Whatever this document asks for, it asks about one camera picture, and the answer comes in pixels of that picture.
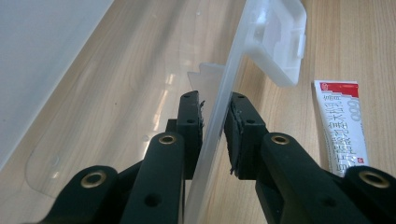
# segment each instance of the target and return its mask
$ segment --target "red stripe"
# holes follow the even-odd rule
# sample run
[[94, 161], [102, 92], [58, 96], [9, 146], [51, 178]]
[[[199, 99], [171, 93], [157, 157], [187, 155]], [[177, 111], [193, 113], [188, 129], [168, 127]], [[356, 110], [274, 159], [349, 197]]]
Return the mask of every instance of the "red stripe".
[[329, 83], [320, 82], [320, 89], [323, 91], [340, 92], [343, 95], [350, 95], [359, 98], [359, 85], [357, 83]]

